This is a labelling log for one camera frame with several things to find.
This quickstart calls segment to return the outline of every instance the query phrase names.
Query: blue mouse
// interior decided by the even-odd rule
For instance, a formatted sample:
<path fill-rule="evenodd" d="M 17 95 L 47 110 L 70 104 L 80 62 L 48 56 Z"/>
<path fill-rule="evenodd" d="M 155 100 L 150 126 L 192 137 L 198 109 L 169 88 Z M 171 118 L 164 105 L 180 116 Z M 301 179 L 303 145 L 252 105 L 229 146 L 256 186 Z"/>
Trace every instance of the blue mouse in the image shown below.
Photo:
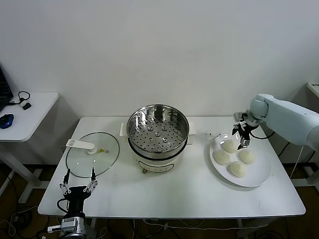
<path fill-rule="evenodd" d="M 0 128 L 9 128 L 13 122 L 13 114 L 4 115 L 0 118 Z"/>

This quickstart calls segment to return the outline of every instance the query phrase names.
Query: robotic arm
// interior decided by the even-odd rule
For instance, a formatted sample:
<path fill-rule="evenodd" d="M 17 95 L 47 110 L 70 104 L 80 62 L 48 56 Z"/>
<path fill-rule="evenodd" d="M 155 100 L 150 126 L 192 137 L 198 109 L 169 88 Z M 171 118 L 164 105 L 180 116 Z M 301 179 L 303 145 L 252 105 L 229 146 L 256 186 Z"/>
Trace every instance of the robotic arm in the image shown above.
<path fill-rule="evenodd" d="M 251 131 L 260 123 L 295 145 L 307 145 L 319 150 L 319 114 L 288 101 L 275 99 L 272 95 L 258 94 L 246 112 L 236 112 L 232 134 L 239 133 L 238 149 L 247 147 Z"/>

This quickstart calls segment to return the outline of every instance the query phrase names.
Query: white table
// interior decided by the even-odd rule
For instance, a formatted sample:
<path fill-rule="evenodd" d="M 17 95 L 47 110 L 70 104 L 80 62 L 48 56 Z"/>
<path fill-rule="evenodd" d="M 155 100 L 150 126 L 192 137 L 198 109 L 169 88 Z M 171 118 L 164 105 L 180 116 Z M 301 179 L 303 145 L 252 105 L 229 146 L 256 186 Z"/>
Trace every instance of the white table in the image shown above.
<path fill-rule="evenodd" d="M 108 132 L 119 142 L 113 167 L 97 177 L 98 186 L 85 201 L 84 213 L 96 218 L 220 219 L 302 215 L 306 212 L 294 186 L 268 140 L 252 139 L 263 149 L 272 167 L 268 181 L 257 188 L 236 186 L 223 179 L 209 159 L 209 143 L 217 132 L 231 132 L 232 117 L 188 117 L 196 135 L 183 152 L 180 165 L 165 174 L 143 174 L 133 159 L 127 138 L 120 137 L 127 117 L 84 117 L 72 136 Z M 264 137 L 261 128 L 256 135 Z M 56 202 L 63 198 L 59 183 L 67 172 L 66 150 L 38 207 L 44 215 L 64 215 Z M 89 179 L 70 175 L 69 186 L 87 185 Z"/>
<path fill-rule="evenodd" d="M 14 116 L 12 126 L 6 129 L 0 129 L 0 142 L 24 142 L 31 138 L 59 97 L 59 95 L 54 92 L 30 94 L 31 97 L 29 102 L 32 106 L 29 109 L 23 110 L 19 105 L 14 105 L 7 106 L 0 112 L 0 117 L 5 114 L 13 114 Z M 13 101 L 19 102 L 17 94 L 14 94 Z M 16 172 L 28 182 L 28 185 L 19 199 L 19 203 L 25 203 L 33 189 L 46 189 L 48 182 L 40 181 L 38 179 L 42 169 L 36 169 L 32 174 L 9 151 L 7 151 L 1 143 L 0 157 L 1 160 L 12 169 L 9 178 L 12 178 L 14 172 Z M 0 195 L 3 193 L 8 183 L 9 180 L 6 179 L 0 188 Z"/>

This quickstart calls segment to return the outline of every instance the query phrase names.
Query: white lid handle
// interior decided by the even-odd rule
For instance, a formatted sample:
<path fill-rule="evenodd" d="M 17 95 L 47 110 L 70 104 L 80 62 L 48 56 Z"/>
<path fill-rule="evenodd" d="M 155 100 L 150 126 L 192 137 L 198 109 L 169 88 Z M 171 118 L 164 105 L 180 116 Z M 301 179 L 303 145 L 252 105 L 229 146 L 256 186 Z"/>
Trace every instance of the white lid handle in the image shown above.
<path fill-rule="evenodd" d="M 79 141 L 79 140 L 73 140 L 73 139 L 69 139 L 65 146 L 72 147 L 72 148 L 87 149 L 88 154 L 93 154 L 93 153 L 96 153 L 98 151 L 98 149 L 95 147 L 95 145 L 93 143 Z"/>

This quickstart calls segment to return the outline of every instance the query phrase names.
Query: pot handle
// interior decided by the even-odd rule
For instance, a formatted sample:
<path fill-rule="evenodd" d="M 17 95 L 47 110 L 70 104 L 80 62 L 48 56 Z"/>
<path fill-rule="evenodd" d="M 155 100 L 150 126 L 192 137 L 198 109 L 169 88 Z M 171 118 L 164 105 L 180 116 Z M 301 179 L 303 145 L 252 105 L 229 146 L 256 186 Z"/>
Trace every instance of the pot handle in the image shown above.
<path fill-rule="evenodd" d="M 126 133 L 126 125 L 127 125 L 127 123 L 121 123 L 121 129 L 120 129 L 120 136 L 121 137 L 128 136 L 128 134 Z"/>
<path fill-rule="evenodd" d="M 87 149 L 88 154 L 93 154 L 97 152 L 97 148 L 95 147 L 93 143 L 79 141 L 79 140 L 69 139 L 66 142 L 65 146 L 71 147 L 71 148 Z"/>

